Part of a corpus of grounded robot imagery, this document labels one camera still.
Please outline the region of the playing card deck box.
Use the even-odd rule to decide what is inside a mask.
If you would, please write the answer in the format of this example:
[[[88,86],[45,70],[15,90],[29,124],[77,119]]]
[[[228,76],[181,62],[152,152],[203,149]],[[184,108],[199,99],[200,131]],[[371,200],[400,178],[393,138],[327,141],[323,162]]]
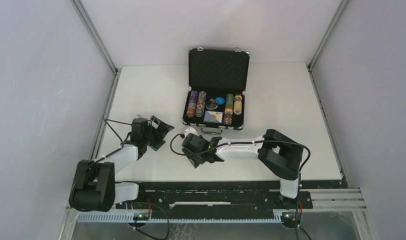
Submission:
[[[223,123],[223,113],[219,111],[205,111],[203,121],[205,123],[222,124]]]

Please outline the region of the yellow blue chip stack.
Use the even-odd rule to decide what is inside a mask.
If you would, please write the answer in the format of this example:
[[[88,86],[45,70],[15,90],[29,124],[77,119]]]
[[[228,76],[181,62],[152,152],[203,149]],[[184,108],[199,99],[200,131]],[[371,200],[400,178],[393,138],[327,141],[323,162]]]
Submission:
[[[243,96],[241,94],[234,96],[233,112],[235,115],[241,115],[243,112]]]

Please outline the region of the green yellow chip stack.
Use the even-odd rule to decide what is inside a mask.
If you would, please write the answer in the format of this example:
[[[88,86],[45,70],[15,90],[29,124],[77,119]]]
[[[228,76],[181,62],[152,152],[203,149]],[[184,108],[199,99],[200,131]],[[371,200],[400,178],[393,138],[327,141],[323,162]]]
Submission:
[[[234,95],[229,93],[225,97],[225,109],[226,115],[232,115],[234,113]]]

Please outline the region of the black poker set case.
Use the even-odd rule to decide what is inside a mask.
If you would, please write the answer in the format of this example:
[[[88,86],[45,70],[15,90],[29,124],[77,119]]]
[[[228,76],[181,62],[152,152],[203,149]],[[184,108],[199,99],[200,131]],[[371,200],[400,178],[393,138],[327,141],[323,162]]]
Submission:
[[[188,93],[182,113],[182,123],[186,126],[220,130],[241,131],[244,128],[246,86],[249,72],[250,53],[240,49],[212,49],[195,47],[188,50]],[[205,92],[205,101],[228,94],[242,96],[241,113],[231,115],[230,124],[225,123],[226,103],[219,104],[215,112],[221,112],[220,120],[209,122],[201,117],[187,114],[193,91]]]

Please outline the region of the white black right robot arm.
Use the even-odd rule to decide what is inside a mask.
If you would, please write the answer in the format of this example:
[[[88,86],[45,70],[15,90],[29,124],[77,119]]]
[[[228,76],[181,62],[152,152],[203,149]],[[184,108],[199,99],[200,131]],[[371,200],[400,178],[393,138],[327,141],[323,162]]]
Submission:
[[[199,135],[193,127],[176,134],[182,138],[181,150],[170,151],[186,157],[194,168],[204,163],[230,160],[260,161],[280,180],[280,203],[293,208],[300,201],[301,171],[310,159],[310,149],[274,129],[265,134],[245,139],[216,136],[210,140]]]

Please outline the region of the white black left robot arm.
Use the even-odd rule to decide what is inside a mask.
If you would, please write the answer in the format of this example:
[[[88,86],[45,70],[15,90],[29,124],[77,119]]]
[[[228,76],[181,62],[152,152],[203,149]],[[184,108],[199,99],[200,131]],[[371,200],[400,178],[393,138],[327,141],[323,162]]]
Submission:
[[[80,212],[108,212],[112,206],[128,201],[140,209],[148,196],[134,182],[116,182],[115,176],[128,165],[138,161],[148,148],[159,150],[165,137],[174,129],[155,116],[137,116],[128,124],[130,131],[120,139],[120,146],[93,160],[81,160],[76,167],[69,194],[70,207]]]

